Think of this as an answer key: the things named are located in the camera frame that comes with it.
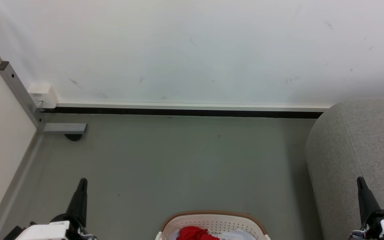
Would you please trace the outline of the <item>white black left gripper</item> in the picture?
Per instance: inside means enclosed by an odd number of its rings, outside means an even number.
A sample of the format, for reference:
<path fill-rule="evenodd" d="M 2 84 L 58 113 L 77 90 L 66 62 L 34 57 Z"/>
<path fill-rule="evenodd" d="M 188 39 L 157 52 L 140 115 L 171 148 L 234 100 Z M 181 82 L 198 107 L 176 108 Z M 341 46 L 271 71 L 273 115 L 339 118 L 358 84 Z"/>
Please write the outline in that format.
<path fill-rule="evenodd" d="M 66 214 L 56 216 L 48 224 L 33 224 L 16 234 L 16 240 L 93 240 L 87 233 L 87 184 L 82 178 L 69 203 Z"/>

